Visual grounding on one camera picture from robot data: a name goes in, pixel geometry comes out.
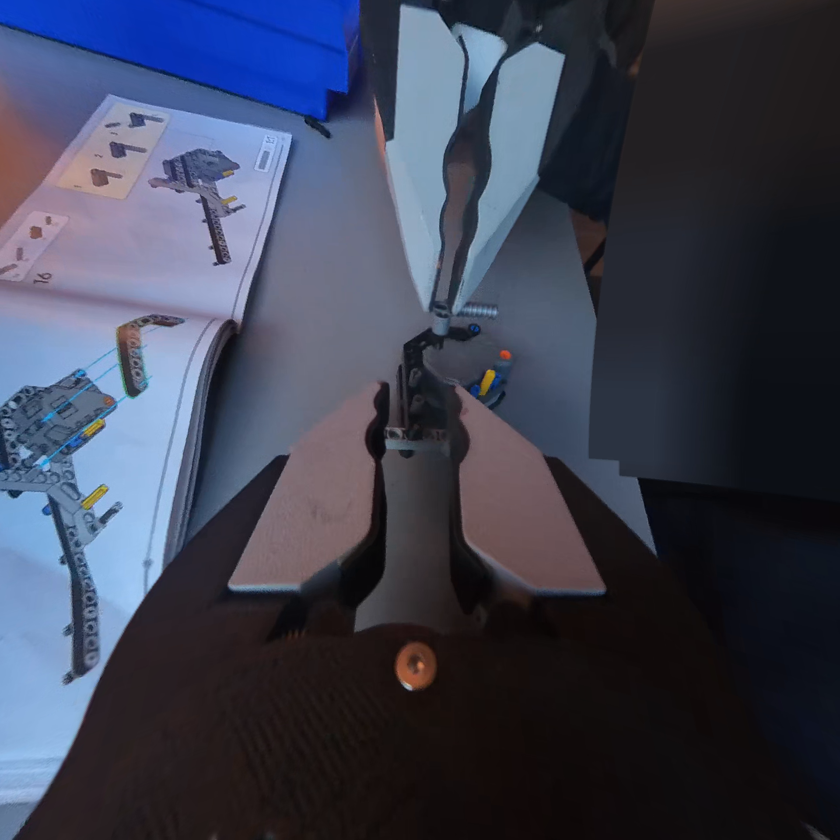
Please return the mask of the lego instruction booklet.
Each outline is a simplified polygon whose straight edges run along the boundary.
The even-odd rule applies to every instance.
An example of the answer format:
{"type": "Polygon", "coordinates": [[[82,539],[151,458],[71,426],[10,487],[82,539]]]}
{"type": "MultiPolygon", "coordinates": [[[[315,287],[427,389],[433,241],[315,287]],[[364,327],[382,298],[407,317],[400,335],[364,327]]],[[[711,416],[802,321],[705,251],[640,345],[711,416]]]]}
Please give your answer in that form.
{"type": "Polygon", "coordinates": [[[46,792],[183,546],[291,143],[108,96],[2,226],[3,805],[46,792]]]}

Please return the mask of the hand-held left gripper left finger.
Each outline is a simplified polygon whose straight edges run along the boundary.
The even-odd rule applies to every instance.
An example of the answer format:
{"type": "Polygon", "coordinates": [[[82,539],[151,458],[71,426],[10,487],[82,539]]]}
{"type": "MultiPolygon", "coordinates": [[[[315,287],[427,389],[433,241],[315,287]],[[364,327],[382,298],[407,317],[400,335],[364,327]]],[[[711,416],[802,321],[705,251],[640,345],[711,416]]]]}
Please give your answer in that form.
{"type": "Polygon", "coordinates": [[[390,387],[365,386],[291,449],[227,587],[361,604],[385,567],[390,387]]]}

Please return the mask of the grey black lego assembly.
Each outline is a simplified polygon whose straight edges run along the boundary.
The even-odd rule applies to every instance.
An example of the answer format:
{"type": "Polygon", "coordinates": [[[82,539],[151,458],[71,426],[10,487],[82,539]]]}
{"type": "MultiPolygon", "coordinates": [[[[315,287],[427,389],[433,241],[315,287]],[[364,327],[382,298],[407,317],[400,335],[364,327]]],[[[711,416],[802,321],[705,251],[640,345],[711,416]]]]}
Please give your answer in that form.
{"type": "Polygon", "coordinates": [[[436,322],[406,341],[385,445],[404,459],[446,449],[448,391],[463,388],[495,411],[507,396],[513,353],[475,322],[436,322]]]}

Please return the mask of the blue plastic box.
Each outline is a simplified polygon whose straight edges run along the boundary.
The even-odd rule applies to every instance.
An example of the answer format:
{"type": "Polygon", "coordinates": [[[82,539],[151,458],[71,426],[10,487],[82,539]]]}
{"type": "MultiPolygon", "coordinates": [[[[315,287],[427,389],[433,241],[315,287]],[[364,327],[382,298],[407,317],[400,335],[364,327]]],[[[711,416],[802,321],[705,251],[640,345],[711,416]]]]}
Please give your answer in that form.
{"type": "Polygon", "coordinates": [[[358,1],[2,1],[1,21],[320,121],[360,63],[358,1]]]}

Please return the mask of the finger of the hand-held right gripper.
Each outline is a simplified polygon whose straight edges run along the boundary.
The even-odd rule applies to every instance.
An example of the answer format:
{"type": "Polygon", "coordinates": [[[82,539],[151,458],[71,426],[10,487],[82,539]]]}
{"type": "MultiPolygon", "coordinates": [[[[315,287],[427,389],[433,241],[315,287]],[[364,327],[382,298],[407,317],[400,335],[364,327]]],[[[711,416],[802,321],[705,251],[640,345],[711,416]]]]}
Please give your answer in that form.
{"type": "Polygon", "coordinates": [[[466,48],[438,11],[400,6],[385,167],[407,268],[426,312],[436,303],[448,201],[445,157],[463,116],[467,69],[466,48]]]}
{"type": "Polygon", "coordinates": [[[538,182],[564,56],[536,40],[501,57],[477,106],[474,188],[456,250],[451,305],[465,307],[538,182]]]}

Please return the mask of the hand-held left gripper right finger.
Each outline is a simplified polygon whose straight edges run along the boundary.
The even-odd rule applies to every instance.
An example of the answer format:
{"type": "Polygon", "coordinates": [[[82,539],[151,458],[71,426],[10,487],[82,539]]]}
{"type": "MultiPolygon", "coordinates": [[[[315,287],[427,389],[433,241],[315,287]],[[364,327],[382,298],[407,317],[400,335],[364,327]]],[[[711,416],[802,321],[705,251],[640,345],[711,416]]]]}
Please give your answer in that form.
{"type": "Polygon", "coordinates": [[[606,594],[542,452],[460,385],[448,390],[448,455],[450,577],[461,608],[606,594]]]}

